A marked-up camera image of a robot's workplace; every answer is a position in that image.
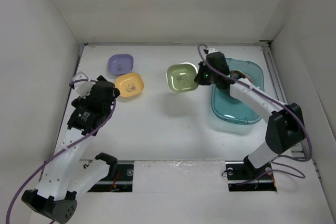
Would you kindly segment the green plate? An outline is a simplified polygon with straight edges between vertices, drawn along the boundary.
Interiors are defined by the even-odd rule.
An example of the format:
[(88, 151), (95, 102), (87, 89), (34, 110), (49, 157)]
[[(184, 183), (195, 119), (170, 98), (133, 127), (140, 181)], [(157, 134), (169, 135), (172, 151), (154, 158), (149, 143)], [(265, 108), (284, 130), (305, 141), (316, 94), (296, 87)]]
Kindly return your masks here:
[(198, 70), (189, 62), (171, 65), (166, 71), (169, 88), (175, 93), (194, 91), (198, 84), (194, 81)]

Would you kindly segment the brown plate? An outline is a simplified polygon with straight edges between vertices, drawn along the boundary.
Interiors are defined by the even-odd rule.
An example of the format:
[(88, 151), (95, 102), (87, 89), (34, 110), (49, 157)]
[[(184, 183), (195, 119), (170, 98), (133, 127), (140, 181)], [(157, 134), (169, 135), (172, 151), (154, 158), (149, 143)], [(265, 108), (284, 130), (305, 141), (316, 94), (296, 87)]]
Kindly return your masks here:
[(251, 77), (248, 76), (247, 74), (243, 73), (240, 70), (232, 70), (231, 73), (236, 74), (236, 75), (240, 76), (241, 78), (245, 78), (245, 79), (249, 80), (250, 83), (253, 83)]

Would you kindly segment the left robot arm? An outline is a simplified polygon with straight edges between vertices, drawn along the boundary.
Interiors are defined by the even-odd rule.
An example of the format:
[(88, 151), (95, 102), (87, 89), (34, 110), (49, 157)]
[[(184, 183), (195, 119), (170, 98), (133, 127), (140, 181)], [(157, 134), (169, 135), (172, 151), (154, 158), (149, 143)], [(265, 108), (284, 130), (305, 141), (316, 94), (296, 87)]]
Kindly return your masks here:
[(34, 189), (24, 191), (22, 202), (53, 223), (67, 223), (74, 215), (78, 199), (101, 179), (117, 175), (118, 160), (99, 153), (80, 173), (79, 161), (98, 131), (112, 118), (120, 91), (103, 76), (92, 81), (90, 91), (74, 99), (74, 111), (67, 123), (60, 150), (44, 167)]

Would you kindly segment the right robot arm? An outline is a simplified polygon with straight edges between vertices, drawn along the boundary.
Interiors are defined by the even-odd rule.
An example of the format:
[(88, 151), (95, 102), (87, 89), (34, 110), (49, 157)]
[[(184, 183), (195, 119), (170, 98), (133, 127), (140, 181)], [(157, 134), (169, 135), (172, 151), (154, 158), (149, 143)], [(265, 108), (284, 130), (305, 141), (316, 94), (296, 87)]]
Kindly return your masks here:
[(194, 81), (201, 86), (215, 85), (252, 108), (267, 124), (264, 142), (243, 160), (242, 185), (266, 175), (270, 170), (268, 163), (309, 139), (299, 105), (285, 104), (266, 95), (246, 75), (230, 70), (222, 52), (205, 48), (199, 55), (202, 61)]

